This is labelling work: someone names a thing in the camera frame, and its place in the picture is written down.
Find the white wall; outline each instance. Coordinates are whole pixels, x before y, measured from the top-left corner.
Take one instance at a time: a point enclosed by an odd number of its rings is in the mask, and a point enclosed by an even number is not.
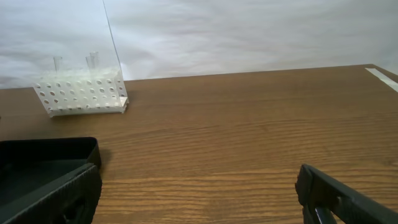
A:
[[[375,63],[398,73],[396,0],[106,0],[125,79]],[[0,88],[116,63],[100,0],[0,2]]]

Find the white tape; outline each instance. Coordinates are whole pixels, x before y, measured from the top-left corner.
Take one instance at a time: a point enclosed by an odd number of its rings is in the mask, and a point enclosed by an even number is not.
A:
[[[389,77],[387,77],[385,74],[379,72],[375,68],[365,68],[367,71],[372,73],[374,76],[378,77],[381,81],[383,81],[385,84],[389,85],[391,88],[393,88],[395,91],[398,92],[398,83],[392,81]]]

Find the wood grain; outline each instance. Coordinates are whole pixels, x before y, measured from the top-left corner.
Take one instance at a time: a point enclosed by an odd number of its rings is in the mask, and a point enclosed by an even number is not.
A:
[[[126,82],[125,114],[52,119],[0,90],[0,139],[96,137],[93,223],[302,223],[303,163],[398,211],[398,93],[366,67]]]

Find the black plastic container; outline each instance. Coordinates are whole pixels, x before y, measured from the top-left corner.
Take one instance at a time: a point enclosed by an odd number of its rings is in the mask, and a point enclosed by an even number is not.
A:
[[[0,142],[0,223],[91,223],[100,166],[95,138]]]

